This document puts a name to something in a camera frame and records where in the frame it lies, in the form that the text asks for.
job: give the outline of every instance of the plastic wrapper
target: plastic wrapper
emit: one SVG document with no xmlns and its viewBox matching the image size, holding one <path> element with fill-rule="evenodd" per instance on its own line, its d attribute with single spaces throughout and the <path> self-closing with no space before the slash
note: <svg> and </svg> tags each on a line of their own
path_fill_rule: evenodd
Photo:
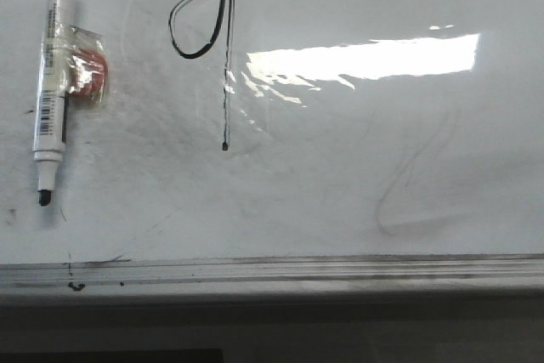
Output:
<svg viewBox="0 0 544 363">
<path fill-rule="evenodd" d="M 101 35 L 75 26 L 57 25 L 42 47 L 43 81 L 53 82 L 59 95 L 76 99 L 82 107 L 105 102 L 108 64 Z"/>
</svg>

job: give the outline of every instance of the whiteboard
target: whiteboard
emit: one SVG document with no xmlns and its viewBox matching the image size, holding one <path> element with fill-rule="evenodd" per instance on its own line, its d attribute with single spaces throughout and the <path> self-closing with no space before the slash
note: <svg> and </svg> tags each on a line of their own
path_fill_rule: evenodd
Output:
<svg viewBox="0 0 544 363">
<path fill-rule="evenodd" d="M 542 252 L 541 0 L 78 0 L 110 95 L 71 111 L 49 207 L 31 160 L 46 0 L 0 0 L 0 264 Z M 218 0 L 181 12 L 211 34 Z"/>
</svg>

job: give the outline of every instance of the black line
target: black line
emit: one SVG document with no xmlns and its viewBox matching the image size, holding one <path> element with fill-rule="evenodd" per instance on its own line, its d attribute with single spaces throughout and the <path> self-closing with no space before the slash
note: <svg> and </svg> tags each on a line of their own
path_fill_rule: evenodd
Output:
<svg viewBox="0 0 544 363">
<path fill-rule="evenodd" d="M 68 123 L 68 93 L 65 94 L 63 100 L 65 101 L 65 111 L 62 115 L 62 141 L 66 143 L 66 124 Z"/>
<path fill-rule="evenodd" d="M 175 36 L 175 21 L 179 11 L 191 3 L 194 0 L 180 0 L 174 5 L 170 11 L 168 17 L 168 29 L 170 31 L 170 40 L 172 46 L 176 52 L 184 57 L 185 59 L 193 60 L 201 57 L 207 53 L 213 44 L 218 39 L 219 32 L 221 31 L 221 25 L 223 23 L 224 17 L 224 8 L 226 0 L 219 0 L 219 9 L 218 9 L 218 18 L 215 22 L 215 27 L 213 28 L 213 33 L 210 38 L 210 41 L 206 43 L 200 50 L 194 53 L 186 53 L 181 49 L 176 41 Z M 232 55 L 232 30 L 234 25 L 234 9 L 235 9 L 235 0 L 229 0 L 229 13 L 228 13 L 228 22 L 227 22 L 227 48 L 225 52 L 225 65 L 224 65 L 224 85 L 223 85 L 223 111 L 224 111 L 224 130 L 223 130 L 223 150 L 228 150 L 230 145 L 230 88 L 231 88 L 231 74 L 230 74 L 230 60 Z"/>
</svg>

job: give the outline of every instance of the marker barcode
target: marker barcode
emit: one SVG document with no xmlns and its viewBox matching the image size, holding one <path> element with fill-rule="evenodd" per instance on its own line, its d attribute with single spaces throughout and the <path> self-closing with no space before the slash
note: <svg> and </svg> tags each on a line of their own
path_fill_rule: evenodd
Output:
<svg viewBox="0 0 544 363">
<path fill-rule="evenodd" d="M 40 135 L 53 135 L 56 95 L 52 89 L 44 89 L 40 98 Z"/>
<path fill-rule="evenodd" d="M 54 37 L 54 29 L 57 20 L 57 3 L 54 0 L 48 1 L 48 22 L 47 22 L 47 38 Z"/>
<path fill-rule="evenodd" d="M 54 66 L 54 56 L 53 56 L 53 45 L 46 44 L 45 46 L 45 67 L 53 68 Z"/>
</svg>

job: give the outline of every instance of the black mark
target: black mark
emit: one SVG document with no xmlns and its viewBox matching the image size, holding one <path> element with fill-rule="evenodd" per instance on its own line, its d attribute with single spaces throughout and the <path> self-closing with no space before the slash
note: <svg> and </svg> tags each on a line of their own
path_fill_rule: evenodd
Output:
<svg viewBox="0 0 544 363">
<path fill-rule="evenodd" d="M 62 114 L 62 141 L 66 143 L 66 124 L 68 123 L 68 104 L 70 102 L 70 99 L 68 98 L 68 93 L 65 93 L 64 96 L 65 100 L 65 111 Z"/>
<path fill-rule="evenodd" d="M 9 212 L 9 219 L 6 219 L 6 224 L 14 225 L 15 221 L 17 221 L 17 210 L 15 210 L 14 208 L 10 208 L 8 212 Z"/>
<path fill-rule="evenodd" d="M 65 223 L 68 223 L 68 220 L 66 220 L 65 212 L 62 211 L 62 207 L 59 206 L 59 209 L 60 209 L 60 215 L 61 215 L 62 218 L 64 219 Z"/>
<path fill-rule="evenodd" d="M 184 52 L 181 47 L 178 45 L 178 42 L 175 37 L 175 23 L 176 23 L 176 16 L 178 15 L 179 11 L 187 6 L 189 3 L 191 3 L 194 0 L 180 0 L 176 5 L 172 8 L 170 11 L 170 15 L 168 16 L 168 28 L 170 29 L 170 41 L 172 42 L 172 45 L 174 49 L 178 52 L 180 56 L 182 56 L 185 59 L 197 59 L 208 52 L 210 48 L 212 48 L 213 44 L 216 42 L 219 36 L 219 32 L 221 31 L 221 25 L 223 23 L 223 17 L 224 17 L 224 11 L 225 11 L 225 4 L 227 0 L 219 0 L 219 11 L 218 11 L 218 18 L 215 23 L 215 27 L 213 29 L 212 37 L 210 38 L 209 42 L 207 42 L 204 47 L 202 47 L 200 50 L 198 50 L 195 53 L 186 53 Z M 224 111 L 224 129 L 223 129 L 223 144 L 222 149 L 228 150 L 230 145 L 230 93 L 232 89 L 232 79 L 233 75 L 231 73 L 230 69 L 230 60 L 231 60 L 231 50 L 232 50 L 232 35 L 231 32 L 233 31 L 233 25 L 234 25 L 234 16 L 235 16 L 235 0 L 228 0 L 229 1 L 229 8 L 228 11 L 228 19 L 227 19 L 227 49 L 225 51 L 225 63 L 223 67 L 223 75 L 224 75 L 224 85 L 223 85 L 223 111 Z"/>
<path fill-rule="evenodd" d="M 161 221 L 157 221 L 155 224 L 153 224 L 151 227 L 149 227 L 149 229 L 147 229 L 147 231 L 151 231 L 153 230 L 156 226 L 158 226 L 160 223 L 168 220 L 169 218 L 172 217 L 172 213 L 168 214 L 165 218 L 163 218 Z"/>
<path fill-rule="evenodd" d="M 75 286 L 74 283 L 71 282 L 71 283 L 68 284 L 68 287 L 73 289 L 76 292 L 80 292 L 85 287 L 85 284 L 79 284 L 79 285 Z"/>
<path fill-rule="evenodd" d="M 388 188 L 383 192 L 380 199 L 377 201 L 376 208 L 374 210 L 374 220 L 376 222 L 376 226 L 378 229 L 384 233 L 385 235 L 392 236 L 394 235 L 393 232 L 389 231 L 387 226 L 385 226 L 382 223 L 382 209 L 384 205 L 386 204 L 386 201 L 393 193 L 394 189 L 396 189 L 398 183 L 402 179 L 403 175 L 410 169 L 410 166 L 415 166 L 417 160 L 419 157 L 425 152 L 425 150 L 433 143 L 434 139 L 442 132 L 442 129 L 444 128 L 446 122 L 448 120 L 448 116 L 445 116 L 442 120 L 442 122 L 439 124 L 438 129 L 436 132 L 434 132 L 431 137 L 423 144 L 421 148 L 419 148 L 408 160 L 404 162 L 404 159 L 399 163 L 397 168 L 395 169 L 396 175 L 393 178 L 393 181 L 389 184 Z"/>
<path fill-rule="evenodd" d="M 74 276 L 74 273 L 71 272 L 71 254 L 68 252 L 68 259 L 70 260 L 70 262 L 68 263 L 68 274 L 70 274 L 70 276 Z"/>
<path fill-rule="evenodd" d="M 118 255 L 117 257 L 114 257 L 112 259 L 107 259 L 105 261 L 87 261 L 85 263 L 88 267 L 99 267 L 102 265 L 106 265 L 108 263 L 128 263 L 132 261 L 131 258 L 123 258 L 124 254 Z"/>
</svg>

